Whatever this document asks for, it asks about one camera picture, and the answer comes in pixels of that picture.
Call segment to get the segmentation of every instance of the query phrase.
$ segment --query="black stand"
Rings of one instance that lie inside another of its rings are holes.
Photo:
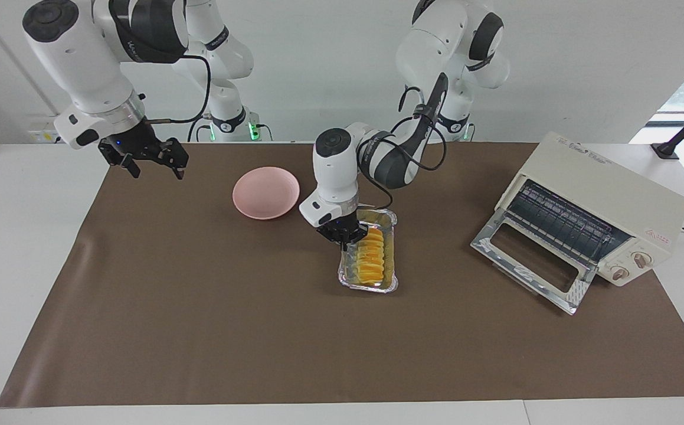
[[[680,145],[680,142],[684,140],[684,127],[678,134],[673,137],[670,142],[666,143],[653,143],[652,149],[661,159],[680,159],[675,154],[675,148]]]

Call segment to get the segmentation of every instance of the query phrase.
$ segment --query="power outlet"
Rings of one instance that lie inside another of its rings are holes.
[[[61,136],[58,135],[53,123],[34,123],[28,129],[32,142],[34,143],[60,143]]]

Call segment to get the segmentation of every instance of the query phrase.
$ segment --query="brown mat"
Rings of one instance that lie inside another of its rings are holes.
[[[307,196],[310,146],[190,146],[184,181],[112,169],[0,407],[684,395],[684,324],[654,274],[593,285],[569,317],[469,247],[533,148],[450,145],[395,192],[388,296],[342,287],[338,248],[298,211],[231,204],[267,165]]]

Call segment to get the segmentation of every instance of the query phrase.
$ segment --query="pink plate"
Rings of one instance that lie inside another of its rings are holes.
[[[255,220],[272,220],[288,213],[299,199],[299,183],[291,172],[276,167],[243,175],[231,194],[237,210]]]

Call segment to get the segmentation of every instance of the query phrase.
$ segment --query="tabletop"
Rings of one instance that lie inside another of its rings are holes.
[[[590,145],[684,196],[684,168],[651,148]],[[0,392],[74,244],[107,165],[96,150],[0,146]],[[684,320],[684,234],[656,268]],[[684,398],[0,410],[0,423],[684,423]]]

